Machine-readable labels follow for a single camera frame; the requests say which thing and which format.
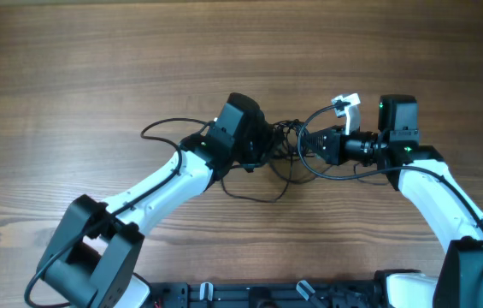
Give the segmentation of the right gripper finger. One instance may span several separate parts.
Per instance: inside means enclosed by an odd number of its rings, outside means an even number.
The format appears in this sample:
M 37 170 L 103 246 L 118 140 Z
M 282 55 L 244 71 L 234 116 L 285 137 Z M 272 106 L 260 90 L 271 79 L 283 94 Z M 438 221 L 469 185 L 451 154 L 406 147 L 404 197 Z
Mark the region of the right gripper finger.
M 330 144 L 330 129 L 322 129 L 313 133 L 306 133 L 302 137 L 303 145 L 310 150 L 326 150 Z
M 326 163 L 331 162 L 331 154 L 326 147 L 310 147 L 309 152 L 315 157 L 322 159 Z

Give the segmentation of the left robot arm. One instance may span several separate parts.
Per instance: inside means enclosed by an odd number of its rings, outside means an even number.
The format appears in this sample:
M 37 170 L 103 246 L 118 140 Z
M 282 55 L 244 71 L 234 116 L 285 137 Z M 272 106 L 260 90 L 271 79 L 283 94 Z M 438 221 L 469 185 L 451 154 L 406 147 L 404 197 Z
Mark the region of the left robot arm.
M 157 171 L 102 201 L 81 195 L 65 211 L 24 292 L 43 281 L 65 307 L 142 307 L 150 285 L 134 272 L 146 235 L 184 202 L 204 193 L 232 169 L 263 166 L 282 142 L 258 103 L 229 95 L 219 116 L 173 143 Z

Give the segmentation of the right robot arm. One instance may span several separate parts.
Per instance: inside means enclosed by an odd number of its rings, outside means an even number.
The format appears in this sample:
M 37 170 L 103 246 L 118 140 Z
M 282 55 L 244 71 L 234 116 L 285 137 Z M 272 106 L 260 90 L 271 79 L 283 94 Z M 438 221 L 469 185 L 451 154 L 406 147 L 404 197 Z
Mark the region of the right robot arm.
M 310 151 L 329 165 L 376 165 L 424 217 L 445 251 L 437 277 L 419 271 L 380 271 L 384 307 L 483 307 L 483 211 L 461 189 L 443 157 L 421 145 L 415 97 L 380 97 L 378 130 L 360 129 L 357 94 L 334 98 L 330 110 L 345 124 L 317 132 L 301 126 L 297 152 Z

